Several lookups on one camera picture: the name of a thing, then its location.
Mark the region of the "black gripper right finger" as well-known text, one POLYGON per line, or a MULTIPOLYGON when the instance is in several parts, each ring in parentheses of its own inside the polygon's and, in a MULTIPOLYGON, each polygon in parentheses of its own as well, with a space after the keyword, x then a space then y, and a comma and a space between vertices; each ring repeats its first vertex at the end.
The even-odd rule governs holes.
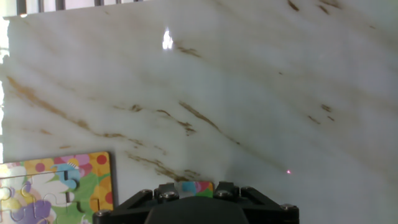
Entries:
POLYGON ((219 182, 213 198, 237 205, 248 223, 299 224, 299 208, 278 204, 254 187, 238 187, 233 182, 219 182))

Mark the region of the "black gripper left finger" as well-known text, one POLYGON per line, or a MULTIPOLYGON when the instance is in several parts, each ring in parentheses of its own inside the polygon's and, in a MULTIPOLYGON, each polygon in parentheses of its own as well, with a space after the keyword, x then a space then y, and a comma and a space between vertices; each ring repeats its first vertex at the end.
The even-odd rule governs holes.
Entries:
POLYGON ((144 224, 153 208, 179 198, 173 182, 160 184, 154 190, 143 189, 113 210, 102 209, 95 212, 92 216, 93 224, 144 224))

